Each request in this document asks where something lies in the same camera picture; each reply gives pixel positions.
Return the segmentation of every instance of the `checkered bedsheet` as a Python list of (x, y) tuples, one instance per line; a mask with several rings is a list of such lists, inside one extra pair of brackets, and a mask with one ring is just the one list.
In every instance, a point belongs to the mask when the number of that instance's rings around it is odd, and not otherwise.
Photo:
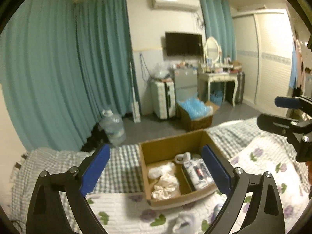
[[(256, 125), (256, 118), (244, 122), (207, 129), (207, 132), (229, 159), (243, 150), (256, 136), (269, 134), (261, 131)], [(309, 192), (307, 169), (304, 163), (295, 161), (294, 148), (289, 145), (286, 138), (272, 135), (284, 148), (294, 163), (302, 180), (303, 188)], [(11, 219), (26, 222), (29, 201), (38, 175), (42, 170), (50, 174), (66, 172), (71, 166), (78, 166), (83, 159), (92, 153), (86, 152), (57, 152), (42, 148), (32, 151), (27, 161), (22, 165), (15, 179), (12, 194)], [(139, 163), (138, 145), (122, 146), (113, 149), (110, 160), (96, 184), (93, 193), (128, 193), (143, 191), (141, 167)], [(65, 193), (60, 193), (64, 210), (73, 230), (77, 223), (71, 212)]]

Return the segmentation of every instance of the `black tv screen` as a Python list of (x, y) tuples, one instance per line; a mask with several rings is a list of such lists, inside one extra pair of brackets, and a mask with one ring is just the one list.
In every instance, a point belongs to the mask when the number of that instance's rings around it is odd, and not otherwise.
[(202, 35), (166, 32), (167, 55), (202, 55)]

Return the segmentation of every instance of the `black bag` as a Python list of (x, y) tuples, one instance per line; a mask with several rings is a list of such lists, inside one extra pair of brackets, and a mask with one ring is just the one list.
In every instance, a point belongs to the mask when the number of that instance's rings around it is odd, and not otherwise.
[[(244, 97), (244, 86), (245, 86), (245, 73), (237, 73), (238, 87), (235, 96), (235, 104), (241, 104)], [(233, 93), (234, 93), (235, 83), (234, 81), (227, 82), (227, 89), (225, 99), (232, 104)]]

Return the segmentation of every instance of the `teal curtain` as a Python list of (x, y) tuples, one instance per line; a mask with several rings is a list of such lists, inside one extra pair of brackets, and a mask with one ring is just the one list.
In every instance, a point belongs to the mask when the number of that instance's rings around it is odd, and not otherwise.
[(200, 0), (206, 38), (213, 36), (221, 45), (222, 61), (228, 55), (236, 60), (235, 35), (228, 0)]
[(126, 0), (76, 5), (80, 65), (92, 112), (131, 112), (131, 40)]
[(0, 83), (27, 150), (78, 151), (96, 123), (79, 66), (74, 7), (71, 0), (26, 0), (0, 35)]

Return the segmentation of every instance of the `wardrobe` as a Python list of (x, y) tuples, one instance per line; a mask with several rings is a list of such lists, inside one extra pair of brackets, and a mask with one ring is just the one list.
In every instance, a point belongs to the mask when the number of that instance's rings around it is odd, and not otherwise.
[(261, 112), (286, 116), (274, 105), (287, 96), (291, 74), (292, 31), (286, 10), (258, 10), (233, 17), (237, 60), (245, 72), (243, 102)]

